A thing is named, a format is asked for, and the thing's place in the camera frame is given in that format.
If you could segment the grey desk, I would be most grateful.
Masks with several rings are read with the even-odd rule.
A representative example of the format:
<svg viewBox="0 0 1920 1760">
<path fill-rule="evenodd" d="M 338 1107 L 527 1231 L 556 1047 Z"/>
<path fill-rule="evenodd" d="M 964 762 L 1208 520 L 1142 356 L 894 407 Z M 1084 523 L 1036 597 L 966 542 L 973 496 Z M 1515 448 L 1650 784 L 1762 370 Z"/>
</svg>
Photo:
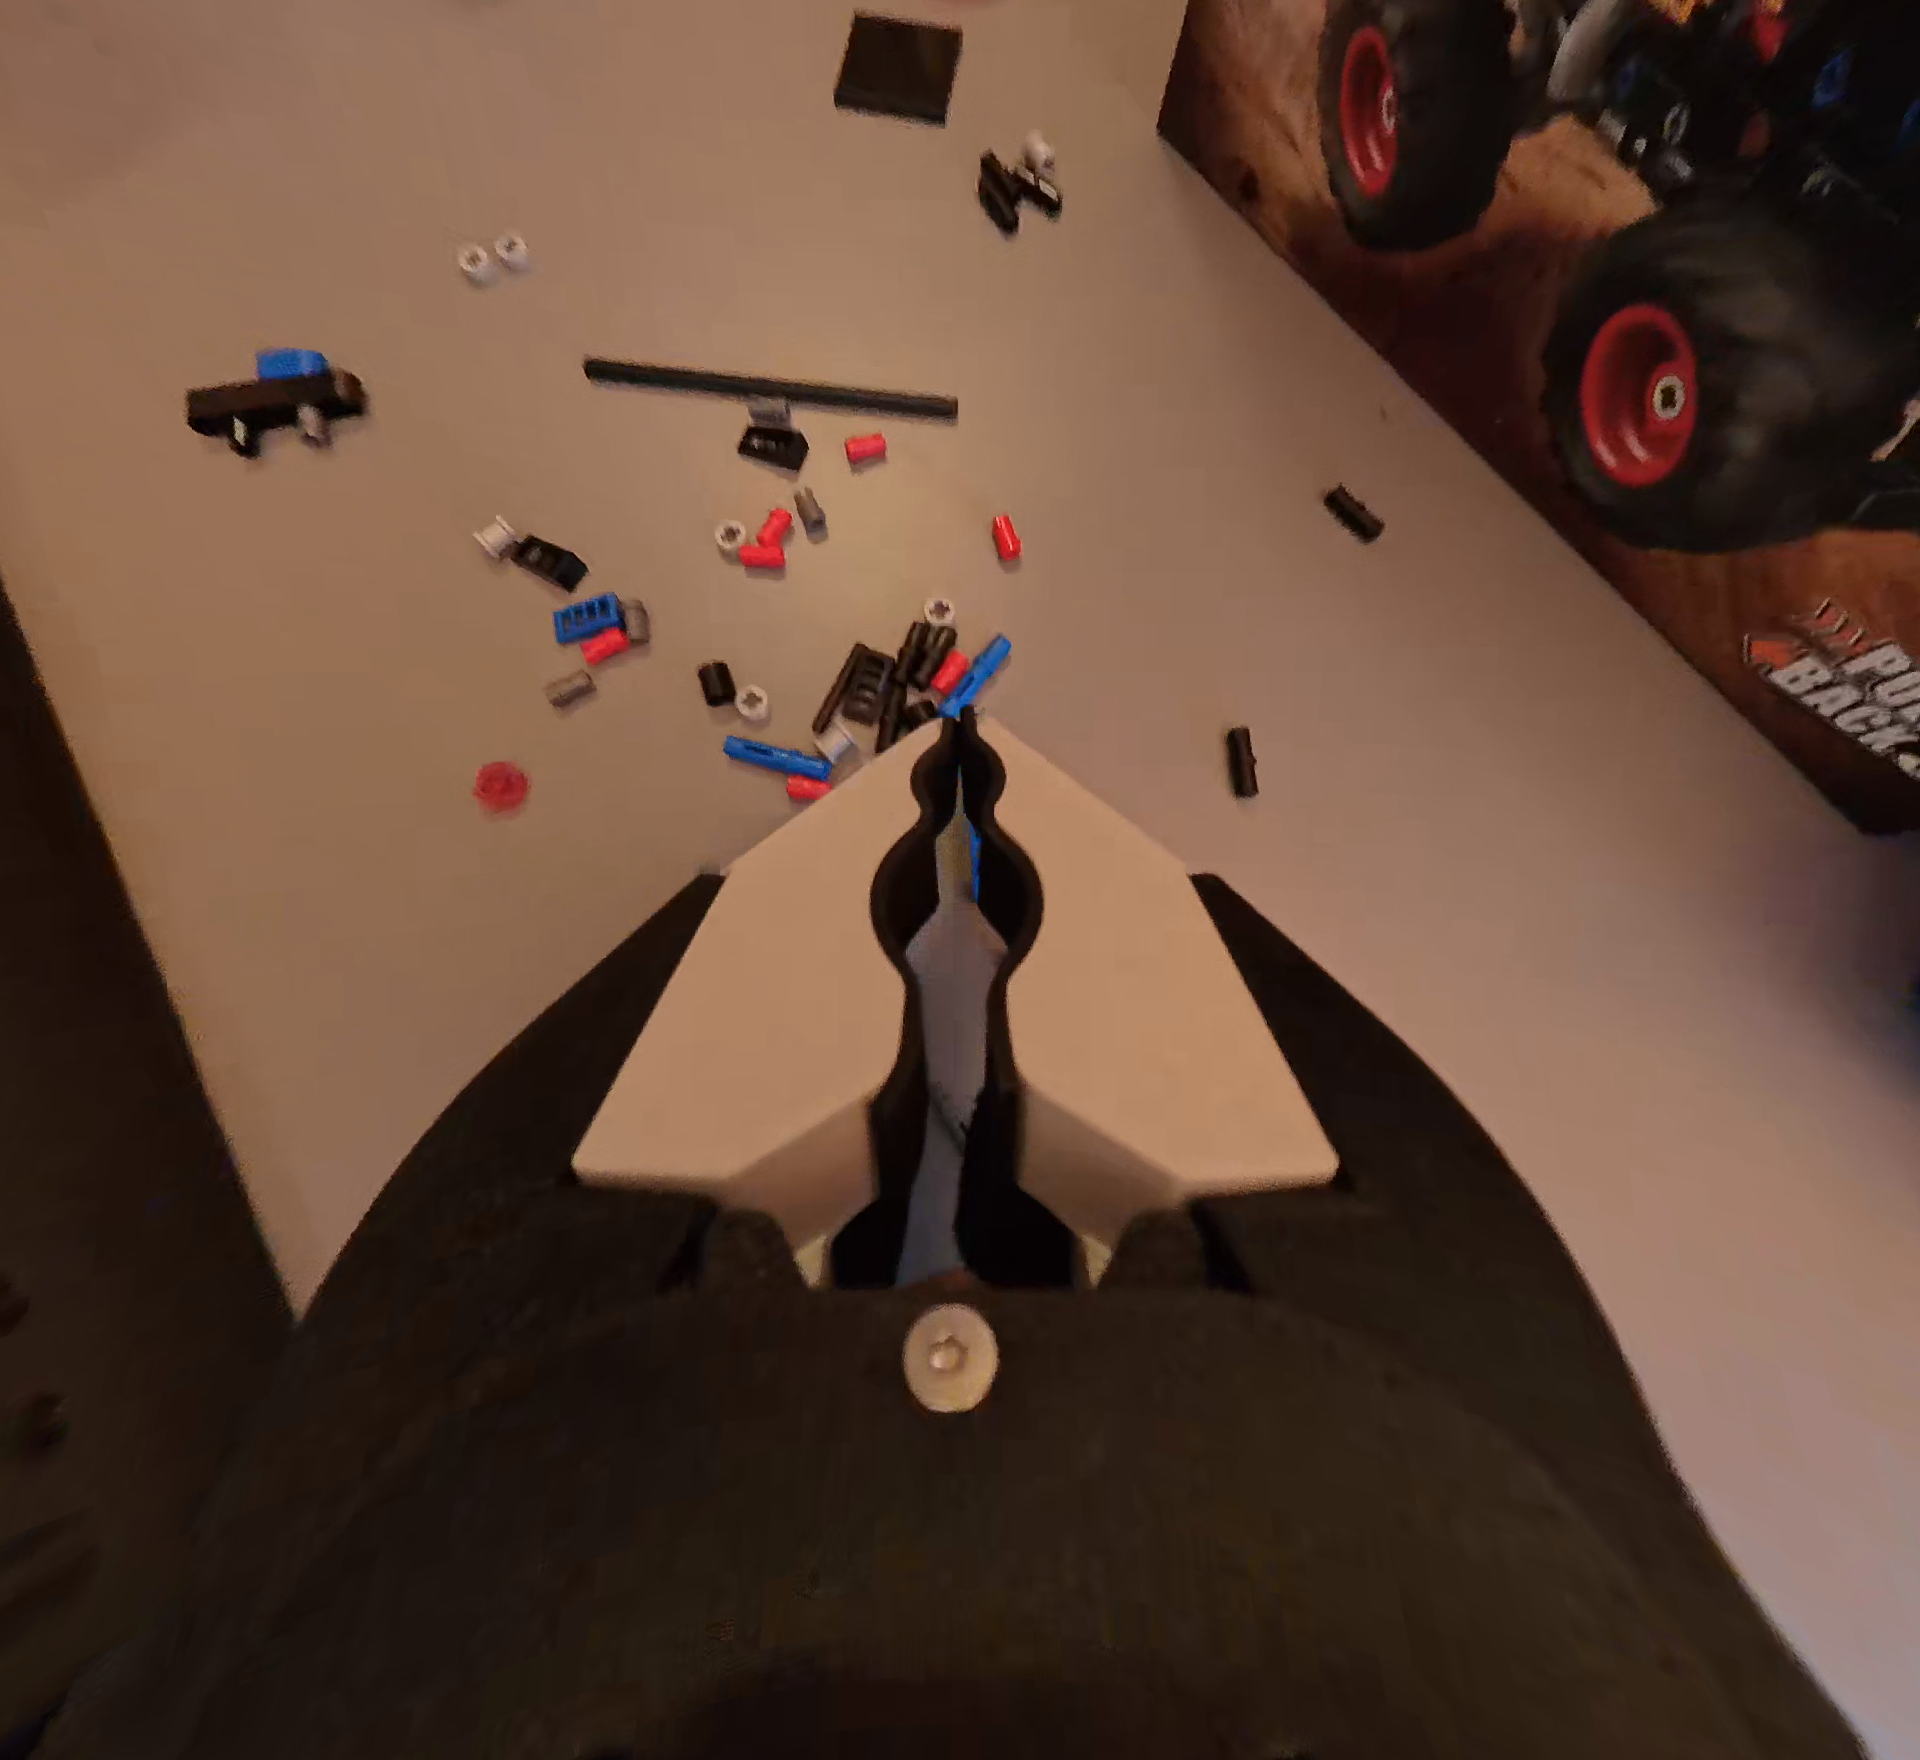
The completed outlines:
<svg viewBox="0 0 1920 1760">
<path fill-rule="evenodd" d="M 502 1039 L 781 821 L 697 663 L 791 738 L 947 594 L 1013 640 L 998 722 L 1460 1094 L 1741 1574 L 1917 1755 L 1917 844 L 1849 827 L 1161 144 L 1187 3 L 4 0 L 4 582 L 278 1279 L 305 1306 Z M 857 10 L 964 32 L 947 127 L 834 106 Z M 1007 238 L 978 154 L 1030 131 L 1066 211 Z M 533 265 L 469 283 L 507 231 Z M 261 348 L 370 411 L 257 460 L 190 430 Z M 793 405 L 784 473 L 738 458 L 746 401 L 586 356 L 961 411 Z M 783 573 L 719 552 L 774 505 Z M 582 590 L 491 561 L 495 516 Z M 553 711 L 553 612 L 602 593 L 651 643 Z M 489 762 L 518 811 L 472 797 Z"/>
</svg>

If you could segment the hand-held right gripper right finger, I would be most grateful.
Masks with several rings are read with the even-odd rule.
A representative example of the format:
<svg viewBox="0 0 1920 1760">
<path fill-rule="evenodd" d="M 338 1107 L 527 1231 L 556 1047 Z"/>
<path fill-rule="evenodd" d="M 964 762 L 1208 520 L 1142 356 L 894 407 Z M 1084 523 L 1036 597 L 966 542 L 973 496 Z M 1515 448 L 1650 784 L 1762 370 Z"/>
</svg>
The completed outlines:
<svg viewBox="0 0 1920 1760">
<path fill-rule="evenodd" d="M 1336 1183 L 1331 1136 L 1197 877 L 1007 727 L 963 717 L 976 908 L 1001 953 L 963 1161 L 963 1258 L 1069 1287 L 1084 1244 L 1215 1198 Z"/>
</svg>

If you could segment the black square printed tile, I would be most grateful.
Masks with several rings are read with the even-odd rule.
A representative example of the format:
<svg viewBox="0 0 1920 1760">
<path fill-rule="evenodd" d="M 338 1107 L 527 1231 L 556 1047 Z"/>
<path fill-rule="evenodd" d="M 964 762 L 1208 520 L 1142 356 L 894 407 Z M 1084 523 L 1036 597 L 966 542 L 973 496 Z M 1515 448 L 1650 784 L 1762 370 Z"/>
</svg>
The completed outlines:
<svg viewBox="0 0 1920 1760">
<path fill-rule="evenodd" d="M 839 113 L 947 127 L 963 48 L 958 26 L 857 10 L 831 103 Z"/>
</svg>

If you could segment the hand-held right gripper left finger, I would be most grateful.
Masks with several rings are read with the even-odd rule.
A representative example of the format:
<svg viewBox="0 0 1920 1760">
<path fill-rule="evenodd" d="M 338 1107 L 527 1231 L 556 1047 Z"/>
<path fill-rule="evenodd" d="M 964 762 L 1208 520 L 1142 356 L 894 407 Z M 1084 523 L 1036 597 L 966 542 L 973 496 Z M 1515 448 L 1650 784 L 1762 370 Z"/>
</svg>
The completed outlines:
<svg viewBox="0 0 1920 1760">
<path fill-rule="evenodd" d="M 576 1149 L 594 1186 L 692 1195 L 892 1287 L 929 1131 L 909 950 L 944 900 L 956 735 L 934 722 L 733 861 Z"/>
</svg>

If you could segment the toy truck set box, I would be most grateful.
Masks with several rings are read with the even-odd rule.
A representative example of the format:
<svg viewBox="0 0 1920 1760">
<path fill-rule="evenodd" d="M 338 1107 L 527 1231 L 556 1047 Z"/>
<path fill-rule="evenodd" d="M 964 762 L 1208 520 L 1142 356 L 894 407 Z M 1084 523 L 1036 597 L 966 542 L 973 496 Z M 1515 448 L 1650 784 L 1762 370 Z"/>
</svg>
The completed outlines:
<svg viewBox="0 0 1920 1760">
<path fill-rule="evenodd" d="M 1833 808 L 1917 833 L 1917 0 L 1189 0 L 1160 131 Z"/>
</svg>

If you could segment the pile of small toy bricks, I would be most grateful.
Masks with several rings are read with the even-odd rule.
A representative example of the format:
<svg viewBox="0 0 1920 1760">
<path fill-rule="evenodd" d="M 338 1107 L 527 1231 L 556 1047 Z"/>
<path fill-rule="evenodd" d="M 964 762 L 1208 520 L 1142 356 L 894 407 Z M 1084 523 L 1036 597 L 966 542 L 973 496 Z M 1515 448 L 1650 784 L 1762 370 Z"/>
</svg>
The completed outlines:
<svg viewBox="0 0 1920 1760">
<path fill-rule="evenodd" d="M 651 643 L 651 619 L 644 603 L 621 599 L 625 631 L 562 647 L 574 665 L 541 689 L 553 711 L 567 713 L 584 705 L 598 691 L 600 668 Z M 737 732 L 723 735 L 725 758 L 776 775 L 791 801 L 808 804 L 831 789 L 842 763 L 863 746 L 882 754 L 924 725 L 955 720 L 976 705 L 1011 656 L 1007 635 L 966 651 L 956 624 L 948 620 L 948 603 L 929 603 L 924 619 L 908 629 L 894 651 L 867 643 L 850 647 L 814 715 L 804 746 L 770 738 L 769 694 L 738 680 L 729 663 L 700 663 L 697 680 L 707 709 L 730 713 L 738 722 Z"/>
</svg>

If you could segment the dark grey holed beam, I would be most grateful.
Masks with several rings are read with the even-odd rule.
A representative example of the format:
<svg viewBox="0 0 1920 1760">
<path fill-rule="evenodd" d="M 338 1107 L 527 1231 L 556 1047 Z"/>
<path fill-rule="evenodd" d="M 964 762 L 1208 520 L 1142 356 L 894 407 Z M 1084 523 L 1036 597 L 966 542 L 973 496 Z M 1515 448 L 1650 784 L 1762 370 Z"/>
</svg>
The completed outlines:
<svg viewBox="0 0 1920 1760">
<path fill-rule="evenodd" d="M 361 379 L 336 369 L 195 387 L 183 396 L 190 430 L 227 441 L 240 428 L 254 441 L 272 428 L 301 426 L 309 413 L 319 420 L 339 420 L 367 411 L 370 392 Z"/>
</svg>

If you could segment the long black axle rod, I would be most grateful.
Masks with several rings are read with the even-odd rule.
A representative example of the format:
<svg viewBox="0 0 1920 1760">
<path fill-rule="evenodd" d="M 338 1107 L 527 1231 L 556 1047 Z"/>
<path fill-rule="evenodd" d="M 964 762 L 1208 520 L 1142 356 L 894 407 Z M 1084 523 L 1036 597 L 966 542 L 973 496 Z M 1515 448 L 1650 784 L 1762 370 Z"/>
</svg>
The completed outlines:
<svg viewBox="0 0 1920 1760">
<path fill-rule="evenodd" d="M 584 373 L 596 385 L 631 387 L 707 399 L 781 401 L 839 411 L 871 411 L 883 417 L 952 422 L 958 399 L 940 392 L 888 387 L 808 381 L 793 377 L 753 377 L 686 367 L 586 356 Z"/>
</svg>

